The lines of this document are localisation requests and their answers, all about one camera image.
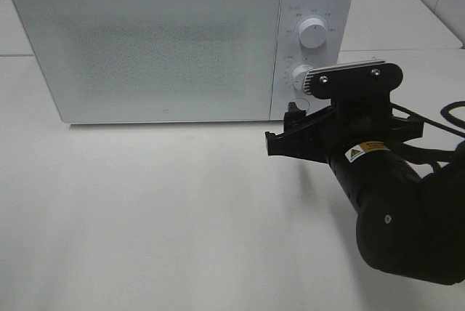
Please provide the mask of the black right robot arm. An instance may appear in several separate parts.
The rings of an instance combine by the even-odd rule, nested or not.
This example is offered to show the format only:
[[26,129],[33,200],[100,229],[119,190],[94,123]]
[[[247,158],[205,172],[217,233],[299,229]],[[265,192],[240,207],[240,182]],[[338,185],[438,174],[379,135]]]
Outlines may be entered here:
[[426,119],[393,115],[387,98],[333,100],[307,115],[294,103],[267,153],[330,166],[356,211],[356,241],[372,268],[453,285],[464,280],[464,145],[425,149]]

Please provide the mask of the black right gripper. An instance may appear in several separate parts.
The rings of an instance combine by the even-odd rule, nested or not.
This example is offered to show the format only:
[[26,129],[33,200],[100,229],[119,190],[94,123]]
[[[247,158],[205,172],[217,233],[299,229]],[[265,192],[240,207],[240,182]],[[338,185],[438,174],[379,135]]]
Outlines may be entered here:
[[296,102],[288,104],[283,133],[265,132],[268,156],[287,156],[332,164],[350,148],[363,142],[379,142],[386,150],[423,135],[418,118],[395,117],[387,101],[370,99],[332,102],[307,115]]

